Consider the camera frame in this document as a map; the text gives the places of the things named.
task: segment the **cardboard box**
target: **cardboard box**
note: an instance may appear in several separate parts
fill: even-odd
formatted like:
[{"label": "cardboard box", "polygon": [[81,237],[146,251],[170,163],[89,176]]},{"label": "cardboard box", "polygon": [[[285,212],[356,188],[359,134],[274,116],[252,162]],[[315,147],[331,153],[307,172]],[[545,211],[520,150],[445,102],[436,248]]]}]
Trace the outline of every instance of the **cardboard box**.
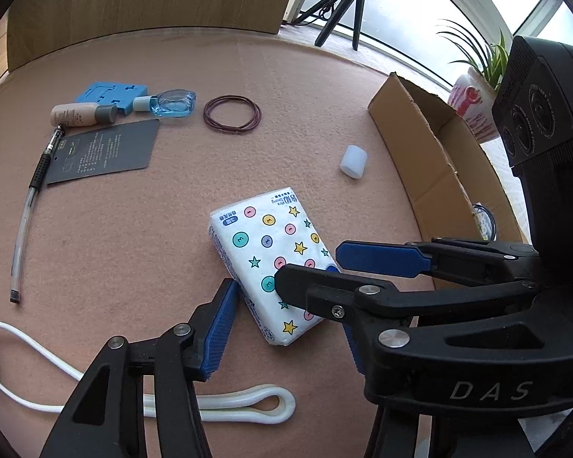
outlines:
[{"label": "cardboard box", "polygon": [[523,241],[484,151],[453,108],[392,73],[368,106],[410,197],[424,241],[481,239],[472,203],[497,223],[497,239]]}]

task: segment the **blue plastic block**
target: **blue plastic block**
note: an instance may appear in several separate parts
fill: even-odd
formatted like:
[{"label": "blue plastic block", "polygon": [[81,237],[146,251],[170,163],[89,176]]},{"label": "blue plastic block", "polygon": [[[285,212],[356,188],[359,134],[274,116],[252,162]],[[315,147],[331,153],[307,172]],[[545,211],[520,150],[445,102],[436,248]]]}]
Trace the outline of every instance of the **blue plastic block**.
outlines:
[{"label": "blue plastic block", "polygon": [[85,93],[74,100],[77,103],[96,102],[99,105],[116,105],[119,112],[129,115],[134,109],[134,98],[147,96],[147,87],[118,82],[94,82]]}]

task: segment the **pink felt mat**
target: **pink felt mat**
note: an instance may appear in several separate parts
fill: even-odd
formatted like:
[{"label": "pink felt mat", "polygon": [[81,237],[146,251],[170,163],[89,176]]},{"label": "pink felt mat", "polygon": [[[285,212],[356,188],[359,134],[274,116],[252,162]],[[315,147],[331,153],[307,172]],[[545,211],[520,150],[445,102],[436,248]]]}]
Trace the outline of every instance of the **pink felt mat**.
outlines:
[{"label": "pink felt mat", "polygon": [[[420,238],[399,175],[367,104],[385,76],[321,50],[272,36],[223,30],[154,30],[109,36],[40,58],[0,85],[0,320],[84,370],[113,335],[163,333],[210,300],[227,271],[208,238],[209,212],[292,186],[334,253],[345,239]],[[8,301],[10,261],[23,199],[52,132],[49,112],[94,81],[147,84],[150,93],[197,92],[195,113],[162,121],[148,168],[45,189],[32,217],[23,302]],[[212,131],[203,105],[243,94],[263,121],[242,136]],[[241,123],[244,106],[218,120]],[[147,118],[133,114],[123,121]],[[346,146],[369,158],[355,181],[338,169]],[[395,280],[432,288],[428,278]],[[14,336],[0,332],[0,379],[16,394],[63,404],[74,380]],[[297,400],[278,426],[205,424],[215,457],[362,456],[375,408],[363,396],[338,324],[325,321],[289,347],[268,345],[243,303],[220,369],[200,394],[273,383]],[[54,414],[0,393],[0,427],[23,458],[37,457]],[[159,456],[147,419],[149,456]]]}]

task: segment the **camera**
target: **camera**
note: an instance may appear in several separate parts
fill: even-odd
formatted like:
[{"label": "camera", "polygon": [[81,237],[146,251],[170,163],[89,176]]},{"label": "camera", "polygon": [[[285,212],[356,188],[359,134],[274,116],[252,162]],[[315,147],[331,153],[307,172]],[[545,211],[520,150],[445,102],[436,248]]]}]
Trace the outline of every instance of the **camera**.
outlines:
[{"label": "camera", "polygon": [[522,183],[532,244],[573,280],[573,47],[516,36],[492,106]]}]

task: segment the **white foam block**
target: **white foam block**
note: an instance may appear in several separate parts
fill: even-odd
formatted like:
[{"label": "white foam block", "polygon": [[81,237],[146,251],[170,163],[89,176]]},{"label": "white foam block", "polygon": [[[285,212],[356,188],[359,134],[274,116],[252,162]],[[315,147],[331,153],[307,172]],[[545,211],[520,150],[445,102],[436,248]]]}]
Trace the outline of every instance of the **white foam block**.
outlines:
[{"label": "white foam block", "polygon": [[274,290],[274,274],[286,263],[337,270],[290,187],[212,212],[208,232],[269,344],[288,345],[321,321]]},{"label": "white foam block", "polygon": [[350,145],[344,152],[340,162],[340,169],[347,176],[353,179],[360,179],[365,171],[365,163],[367,163],[367,152],[363,148],[359,148],[359,146]]}]

